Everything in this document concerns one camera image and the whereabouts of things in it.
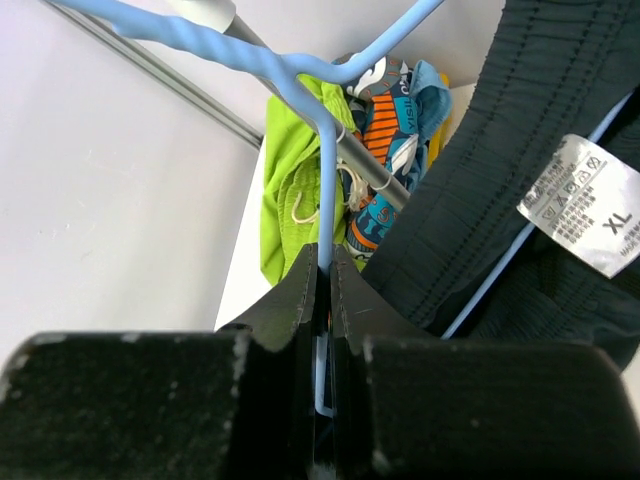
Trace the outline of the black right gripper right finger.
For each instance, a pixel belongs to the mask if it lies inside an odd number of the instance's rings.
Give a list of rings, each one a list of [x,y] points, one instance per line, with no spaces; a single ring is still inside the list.
[[[634,477],[634,412],[599,350],[432,337],[342,246],[330,278],[340,478]]]

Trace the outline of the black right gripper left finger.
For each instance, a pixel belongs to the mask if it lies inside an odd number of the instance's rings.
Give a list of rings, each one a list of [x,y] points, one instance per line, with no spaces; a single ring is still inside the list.
[[[204,331],[44,332],[1,372],[5,479],[303,479],[317,249]]]

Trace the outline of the lime green shorts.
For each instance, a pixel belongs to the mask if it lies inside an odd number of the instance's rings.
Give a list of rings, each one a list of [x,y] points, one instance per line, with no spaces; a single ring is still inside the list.
[[[267,103],[260,270],[270,285],[288,273],[300,250],[318,240],[320,140],[278,97]]]

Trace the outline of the patterned blue orange shorts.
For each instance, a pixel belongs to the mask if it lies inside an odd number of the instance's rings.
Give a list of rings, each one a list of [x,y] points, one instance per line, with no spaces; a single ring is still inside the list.
[[[419,137],[418,104],[409,93],[411,74],[404,61],[385,56],[359,79],[343,86],[356,125],[354,135],[409,192],[424,172],[426,155]],[[346,248],[364,264],[398,213],[344,161],[338,168],[348,208]]]

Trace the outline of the light blue shorts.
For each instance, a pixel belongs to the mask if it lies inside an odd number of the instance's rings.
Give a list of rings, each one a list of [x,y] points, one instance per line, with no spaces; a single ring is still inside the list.
[[[418,152],[420,179],[427,171],[428,142],[453,107],[449,78],[430,63],[415,64],[410,83],[410,96],[418,107]]]

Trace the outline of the blue wire hanger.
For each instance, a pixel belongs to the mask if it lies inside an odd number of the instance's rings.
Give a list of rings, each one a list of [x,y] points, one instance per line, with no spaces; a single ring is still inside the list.
[[[342,65],[313,56],[281,55],[246,35],[234,38],[218,26],[222,7],[207,4],[201,17],[192,2],[178,4],[179,16],[163,16],[119,1],[67,1],[65,7],[109,22],[118,35],[150,40],[186,51],[263,81],[282,100],[318,130],[321,141],[321,206],[318,265],[326,271],[334,221],[334,182],[339,166],[337,148],[344,135],[329,111],[298,81],[310,74],[328,83],[352,80],[402,41],[439,7],[437,1],[418,1],[355,58]],[[627,105],[622,98],[588,138],[563,137],[547,168],[517,207],[528,223],[482,281],[441,336],[454,337],[476,305],[495,284],[535,229],[586,262],[609,280],[618,280],[625,267],[639,257],[639,173],[597,145],[596,141]]]

